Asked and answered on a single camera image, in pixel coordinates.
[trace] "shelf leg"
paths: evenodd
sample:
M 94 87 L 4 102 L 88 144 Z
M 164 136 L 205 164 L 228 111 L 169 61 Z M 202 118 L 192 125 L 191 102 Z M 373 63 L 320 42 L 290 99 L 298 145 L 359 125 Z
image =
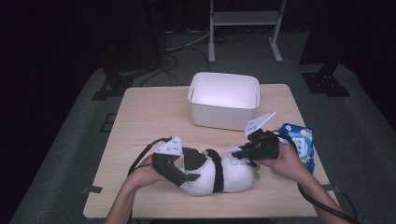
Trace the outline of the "shelf leg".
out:
M 215 62 L 215 43 L 213 41 L 214 27 L 213 27 L 213 14 L 214 14 L 214 3 L 210 0 L 210 24 L 209 24 L 209 62 Z
M 279 13 L 277 14 L 277 18 L 276 18 L 274 35 L 268 38 L 268 41 L 270 42 L 270 46 L 274 53 L 275 60 L 277 63 L 283 62 L 282 56 L 280 55 L 279 49 L 277 48 L 276 45 L 276 40 L 277 40 L 277 35 L 279 34 L 280 23 L 282 22 L 283 19 L 283 13 L 285 11 L 286 2 L 287 0 L 282 0 L 282 2 L 280 3 Z

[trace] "person's left hand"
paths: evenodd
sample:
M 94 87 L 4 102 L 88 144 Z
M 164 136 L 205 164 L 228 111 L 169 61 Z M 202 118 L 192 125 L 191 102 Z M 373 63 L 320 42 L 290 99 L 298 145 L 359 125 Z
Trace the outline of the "person's left hand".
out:
M 152 185 L 158 181 L 167 181 L 165 177 L 158 174 L 154 170 L 152 165 L 152 154 L 147 156 L 135 169 L 128 175 L 125 180 L 125 184 L 131 184 L 131 187 L 142 188 L 148 185 Z

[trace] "black cable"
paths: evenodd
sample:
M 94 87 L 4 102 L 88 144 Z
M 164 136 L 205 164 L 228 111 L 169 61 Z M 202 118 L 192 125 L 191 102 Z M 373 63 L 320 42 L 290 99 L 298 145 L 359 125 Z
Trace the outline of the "black cable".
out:
M 222 33 L 216 34 L 214 38 L 214 42 L 220 45 L 231 45 L 245 39 L 243 34 L 237 34 L 237 35 L 241 35 L 241 37 L 237 37 L 236 35 L 231 35 L 229 31 L 223 34 Z
M 198 49 L 185 49 L 185 48 L 182 48 L 182 49 L 169 50 L 169 53 L 176 53 L 176 52 L 179 52 L 179 51 L 182 51 L 182 50 L 194 50 L 194 51 L 197 51 L 198 53 L 200 53 L 200 54 L 203 56 L 203 58 L 204 58 L 204 60 L 205 60 L 205 62 L 206 62 L 207 71 L 210 72 L 209 60 L 206 58 L 206 56 L 204 55 L 204 53 L 201 52 L 201 51 L 198 50 Z
M 204 36 L 207 35 L 208 31 L 207 30 L 202 30 L 202 31 L 188 31 L 188 30 L 184 30 L 184 31 L 181 31 L 181 33 L 183 35 L 192 35 L 192 36 L 196 36 L 197 35 L 197 36 L 202 37 L 203 35 Z
M 236 1 L 236 3 L 233 5 L 233 8 L 231 8 L 231 11 L 234 11 L 236 9 L 236 6 L 238 6 L 239 0 Z
M 136 160 L 134 161 L 134 163 L 131 165 L 131 168 L 129 168 L 128 175 L 130 175 L 131 172 L 133 172 L 133 171 L 136 169 L 136 168 L 135 168 L 136 165 L 143 159 L 143 157 L 148 153 L 148 151 L 149 151 L 155 144 L 157 144 L 157 143 L 159 143 L 159 142 L 168 142 L 168 141 L 170 141 L 170 140 L 172 140 L 172 138 L 160 138 L 160 139 L 157 139 L 157 140 L 155 140 L 154 142 L 148 144 L 148 145 L 146 146 L 146 148 L 143 149 L 143 151 L 140 153 L 140 155 L 136 158 Z
M 279 136 L 281 136 L 282 138 L 288 140 L 288 142 L 292 145 L 292 147 L 294 148 L 295 152 L 298 155 L 297 146 L 292 141 L 291 137 L 288 136 L 287 134 L 280 134 Z M 331 214 L 333 214 L 333 215 L 335 215 L 337 217 L 340 217 L 340 218 L 342 218 L 342 219 L 344 219 L 344 220 L 346 220 L 346 221 L 348 221 L 350 223 L 358 223 L 359 224 L 359 221 L 357 220 L 357 216 L 356 216 L 356 211 L 354 211 L 355 212 L 355 217 L 350 217 L 349 215 L 347 215 L 347 214 L 345 214 L 343 212 L 340 212 L 340 211 L 338 211 L 336 209 L 333 209 L 333 208 L 327 206 L 326 204 L 323 204 L 323 203 L 320 203 L 320 202 L 316 201 L 315 199 L 313 199 L 311 196 L 309 196 L 305 192 L 305 190 L 303 189 L 303 187 L 301 187 L 300 184 L 297 184 L 297 187 L 298 187 L 298 190 L 300 191 L 301 195 L 303 196 L 303 198 L 305 198 L 309 203 L 312 203 L 314 206 L 316 206 L 316 207 L 318 207 L 318 208 L 320 208 L 320 209 L 322 209 L 322 210 L 324 210 L 326 212 L 329 212 L 329 213 L 331 213 Z
M 133 72 L 133 73 L 130 74 L 130 75 L 121 75 L 121 76 L 124 77 L 124 78 L 131 78 L 131 79 L 134 79 L 134 78 L 136 78 L 136 77 L 140 77 L 140 76 L 149 74 L 149 73 L 153 72 L 155 69 L 157 69 L 157 68 L 156 68 L 155 66 L 153 66 L 153 67 L 150 67 L 150 68 L 148 68 L 148 69 L 144 69 L 144 70 L 142 70 L 142 71 Z
M 338 186 L 334 186 L 334 192 L 335 192 L 335 193 L 337 193 L 337 192 L 341 193 L 341 194 L 347 199 L 347 201 L 349 202 L 350 206 L 352 207 L 352 210 L 353 210 L 353 217 L 354 217 L 355 219 L 358 219 L 358 213 L 357 213 L 357 211 L 356 211 L 355 206 L 353 205 L 353 202 L 350 200 L 350 198 L 349 198 L 349 197 L 340 189 L 340 187 L 338 187 Z
M 201 37 L 199 37 L 199 38 L 197 38 L 195 40 L 192 40 L 190 43 L 181 45 L 181 46 L 176 47 L 176 48 L 165 49 L 165 50 L 169 51 L 169 52 L 172 52 L 172 51 L 175 51 L 175 50 L 178 50 L 178 49 L 184 49 L 186 47 L 189 47 L 189 46 L 192 46 L 192 45 L 196 45 L 196 44 L 202 42 L 203 40 L 207 39 L 207 37 L 209 36 L 209 32 L 205 32 L 205 33 L 206 33 L 205 35 L 203 35 L 203 36 L 201 36 Z
M 155 73 L 155 74 L 153 74 L 153 75 L 147 77 L 147 78 L 139 85 L 139 87 L 143 87 L 143 85 L 144 85 L 147 81 L 149 81 L 150 79 L 152 79 L 152 78 L 154 78 L 154 77 L 156 77 L 156 76 L 158 76 L 158 75 L 160 75 L 160 74 L 163 74 L 163 73 L 166 73 L 168 76 L 174 77 L 174 78 L 177 80 L 177 83 L 178 83 L 178 78 L 169 74 L 169 71 L 172 70 L 172 69 L 174 69 L 174 68 L 177 66 L 177 64 L 178 64 L 178 59 L 177 59 L 177 57 L 175 57 L 174 55 L 171 55 L 171 54 L 166 54 L 166 56 L 169 56 L 169 57 L 174 58 L 175 61 L 176 61 L 175 64 L 172 65 L 172 66 L 171 66 L 170 68 L 168 68 L 168 69 L 163 69 L 163 68 L 162 68 L 162 71 L 160 71 L 160 72 L 158 72 L 158 73 Z
M 336 209 L 333 209 L 329 206 L 327 206 L 326 204 L 320 203 L 318 201 L 316 201 L 315 199 L 313 199 L 312 197 L 310 197 L 308 194 L 306 194 L 305 190 L 303 189 L 303 187 L 301 187 L 301 185 L 297 184 L 298 190 L 300 191 L 301 195 L 303 195 L 303 197 L 309 202 L 312 203 L 314 206 L 325 210 L 335 216 L 338 216 L 350 223 L 359 223 L 359 221 L 356 218 L 350 217 L 349 215 L 342 213 Z
M 136 167 L 136 168 L 134 168 L 134 169 L 136 170 L 136 169 L 138 169 L 138 168 L 142 168 L 142 167 L 150 166 L 150 165 L 152 165 L 152 163 L 147 163 L 147 164 L 144 164 L 144 165 L 139 165 L 138 167 Z
M 275 219 L 274 221 L 271 220 L 272 224 L 276 224 L 279 221 L 279 218 Z

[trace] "wooden table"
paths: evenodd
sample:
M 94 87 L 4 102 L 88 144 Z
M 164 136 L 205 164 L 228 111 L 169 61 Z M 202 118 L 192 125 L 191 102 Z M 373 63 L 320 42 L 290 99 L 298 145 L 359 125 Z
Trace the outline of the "wooden table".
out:
M 84 208 L 85 217 L 106 217 L 131 164 L 156 139 L 180 136 L 183 147 L 199 151 L 213 148 L 222 154 L 231 146 L 248 140 L 243 132 L 199 127 L 191 122 L 189 87 L 128 89 L 120 105 L 93 186 Z M 277 130 L 283 123 L 305 126 L 287 85 L 261 85 L 257 117 L 271 110 L 276 115 L 262 128 Z M 318 154 L 314 176 L 329 184 Z M 232 217 L 315 217 L 313 206 L 300 194 L 295 182 L 262 166 L 261 179 L 252 189 L 239 193 L 190 196 L 170 182 L 160 182 L 137 192 L 134 217 L 137 218 L 232 218 Z

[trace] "black backdrop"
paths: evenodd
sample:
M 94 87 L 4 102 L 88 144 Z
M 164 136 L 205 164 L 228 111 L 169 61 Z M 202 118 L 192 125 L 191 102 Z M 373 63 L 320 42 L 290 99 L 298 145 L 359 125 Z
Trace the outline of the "black backdrop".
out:
M 396 2 L 322 0 L 301 64 L 336 60 L 350 69 L 396 130 Z
M 98 68 L 79 1 L 2 1 L 1 223 L 7 223 L 70 108 Z

